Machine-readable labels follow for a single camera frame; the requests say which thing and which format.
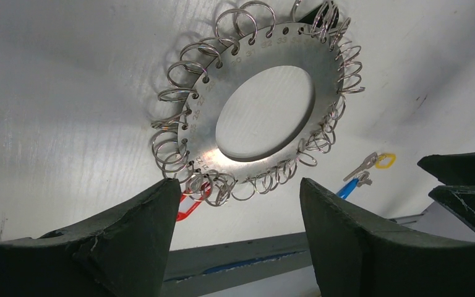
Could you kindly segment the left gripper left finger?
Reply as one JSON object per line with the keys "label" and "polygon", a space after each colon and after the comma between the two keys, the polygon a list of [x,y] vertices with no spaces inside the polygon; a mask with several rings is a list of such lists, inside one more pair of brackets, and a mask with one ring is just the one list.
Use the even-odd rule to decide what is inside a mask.
{"label": "left gripper left finger", "polygon": [[0,242],[0,296],[159,296],[180,198],[164,179],[73,225]]}

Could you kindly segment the red key tag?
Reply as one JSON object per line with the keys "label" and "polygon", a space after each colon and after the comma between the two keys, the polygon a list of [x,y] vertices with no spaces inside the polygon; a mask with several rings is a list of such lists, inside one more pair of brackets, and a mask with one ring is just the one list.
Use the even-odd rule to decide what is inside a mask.
{"label": "red key tag", "polygon": [[182,192],[176,222],[185,220],[211,194],[211,185],[203,183],[198,191],[185,188]]}

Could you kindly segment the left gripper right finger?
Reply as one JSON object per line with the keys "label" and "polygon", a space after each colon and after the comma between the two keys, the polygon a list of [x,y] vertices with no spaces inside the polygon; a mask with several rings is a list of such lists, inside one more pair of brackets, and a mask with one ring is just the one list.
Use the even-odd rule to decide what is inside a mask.
{"label": "left gripper right finger", "polygon": [[399,225],[309,178],[299,198],[322,296],[475,296],[475,243]]}

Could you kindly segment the metal disc with key rings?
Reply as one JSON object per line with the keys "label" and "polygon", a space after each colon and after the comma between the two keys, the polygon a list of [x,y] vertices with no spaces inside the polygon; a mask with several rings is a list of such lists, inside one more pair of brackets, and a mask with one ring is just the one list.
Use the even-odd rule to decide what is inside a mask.
{"label": "metal disc with key rings", "polygon": [[213,34],[184,46],[157,99],[155,163],[195,204],[268,194],[317,166],[336,143],[346,96],[363,91],[361,51],[336,1],[281,22],[263,1],[222,12]]}

